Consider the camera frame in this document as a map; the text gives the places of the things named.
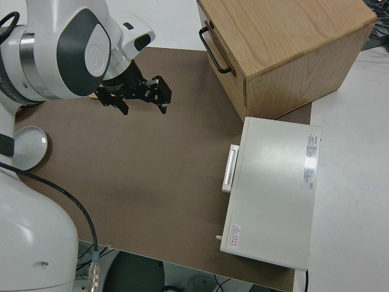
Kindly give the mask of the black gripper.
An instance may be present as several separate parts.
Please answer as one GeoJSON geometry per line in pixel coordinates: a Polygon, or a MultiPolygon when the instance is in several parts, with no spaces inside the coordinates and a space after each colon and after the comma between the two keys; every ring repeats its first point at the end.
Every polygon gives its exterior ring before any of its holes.
{"type": "Polygon", "coordinates": [[[102,86],[94,92],[97,99],[103,106],[113,106],[123,115],[128,115],[129,107],[121,97],[129,99],[135,95],[135,99],[155,104],[162,114],[167,113],[171,103],[172,91],[163,77],[157,75],[144,81],[135,60],[118,76],[103,80],[102,86]]]}

